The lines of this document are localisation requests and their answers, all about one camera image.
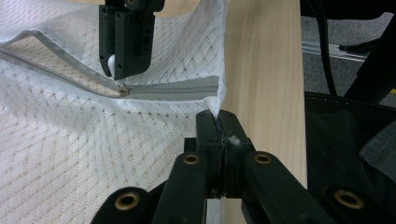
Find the white mesh fabric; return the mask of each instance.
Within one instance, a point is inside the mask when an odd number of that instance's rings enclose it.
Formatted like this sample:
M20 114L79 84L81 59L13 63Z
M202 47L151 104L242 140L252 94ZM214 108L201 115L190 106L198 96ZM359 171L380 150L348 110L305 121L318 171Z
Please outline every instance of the white mesh fabric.
M225 92L223 1L203 0L190 14L158 20L152 66L126 80L150 85L219 77L218 94L196 101L106 98L37 68L108 91L32 39L49 41L44 44L50 50L103 74L97 11L60 0L0 1L0 46L33 62L0 53L0 223L91 222L115 190L162 183L184 137L195 136L195 115L219 111ZM28 35L35 37L22 40Z
M9 44L4 49L29 62L37 63L51 71L56 71L65 77L73 79L92 91L100 92L103 95L120 96L117 91L104 87L92 78L82 74L32 36Z
M116 189L154 188L208 109L98 97L0 65L1 223L90 222Z

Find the wooden board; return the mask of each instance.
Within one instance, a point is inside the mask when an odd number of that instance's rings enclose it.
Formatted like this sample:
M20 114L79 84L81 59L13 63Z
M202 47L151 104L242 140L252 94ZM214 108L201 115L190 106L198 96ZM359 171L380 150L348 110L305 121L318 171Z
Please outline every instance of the wooden board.
M279 157L305 185L301 47L299 1L229 1L223 108L237 115L256 150ZM226 211L225 223L245 223L240 200L227 200Z

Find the screw hole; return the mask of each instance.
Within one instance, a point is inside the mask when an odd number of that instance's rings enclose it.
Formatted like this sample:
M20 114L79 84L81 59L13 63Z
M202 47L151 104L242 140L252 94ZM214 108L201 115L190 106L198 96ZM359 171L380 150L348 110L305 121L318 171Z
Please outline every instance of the screw hole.
M194 165L199 162L199 157L196 155L188 155L184 158L183 161L188 165Z
M362 209L364 207L363 200L351 191L339 189L334 193L334 197L337 202L345 207L352 209Z
M126 211L136 207L139 204L139 195L135 192L128 192L122 194L116 200L116 208L121 211Z
M268 164L271 163L271 158L267 157L266 155L256 155L254 157L254 160L258 163L262 163L262 164Z

